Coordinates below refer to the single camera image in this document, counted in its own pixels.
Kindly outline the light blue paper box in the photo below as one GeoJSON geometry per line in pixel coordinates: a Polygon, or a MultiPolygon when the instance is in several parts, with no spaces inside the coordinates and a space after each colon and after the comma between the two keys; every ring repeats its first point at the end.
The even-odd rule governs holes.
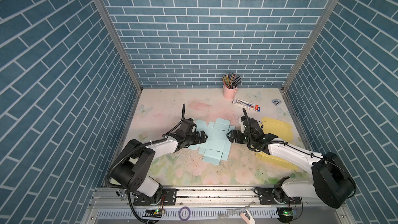
{"type": "Polygon", "coordinates": [[[208,136],[207,141],[200,145],[191,145],[190,150],[198,150],[203,155],[203,161],[218,166],[221,160],[227,161],[231,150],[231,142],[227,134],[235,130],[230,120],[218,118],[216,122],[207,123],[204,120],[197,120],[197,130],[204,131],[208,136]]]}

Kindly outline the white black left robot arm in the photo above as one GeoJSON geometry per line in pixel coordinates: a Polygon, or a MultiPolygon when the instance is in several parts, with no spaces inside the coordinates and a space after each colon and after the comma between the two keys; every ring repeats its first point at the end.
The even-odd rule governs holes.
{"type": "Polygon", "coordinates": [[[106,175],[107,187],[124,188],[158,202],[163,186],[148,176],[152,162],[170,153],[207,141],[205,131],[198,131],[193,119],[181,119],[162,138],[147,143],[130,140],[110,166],[106,175]]]}

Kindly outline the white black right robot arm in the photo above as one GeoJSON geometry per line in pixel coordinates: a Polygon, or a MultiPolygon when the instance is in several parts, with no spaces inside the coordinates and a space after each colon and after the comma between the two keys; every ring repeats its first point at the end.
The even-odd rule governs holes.
{"type": "Polygon", "coordinates": [[[253,152],[284,159],[310,175],[305,179],[291,176],[280,179],[270,191],[278,204],[305,197],[339,208],[355,195],[357,185],[337,154],[322,154],[292,145],[274,134],[264,133],[252,118],[242,117],[240,124],[242,130],[232,130],[227,134],[231,143],[243,144],[253,152]]]}

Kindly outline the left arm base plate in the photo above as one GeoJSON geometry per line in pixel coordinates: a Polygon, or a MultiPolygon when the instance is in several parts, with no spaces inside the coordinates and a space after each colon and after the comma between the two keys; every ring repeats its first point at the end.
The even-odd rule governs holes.
{"type": "Polygon", "coordinates": [[[149,205],[175,205],[177,199],[176,188],[160,188],[152,197],[143,193],[135,196],[133,204],[135,206],[149,206],[149,205]]]}

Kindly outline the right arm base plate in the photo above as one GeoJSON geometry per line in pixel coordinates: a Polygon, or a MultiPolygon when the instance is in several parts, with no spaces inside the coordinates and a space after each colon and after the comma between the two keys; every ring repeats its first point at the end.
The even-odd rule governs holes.
{"type": "Polygon", "coordinates": [[[300,197],[290,198],[281,189],[255,187],[253,192],[258,196],[261,205],[299,205],[302,203],[300,197]]]}

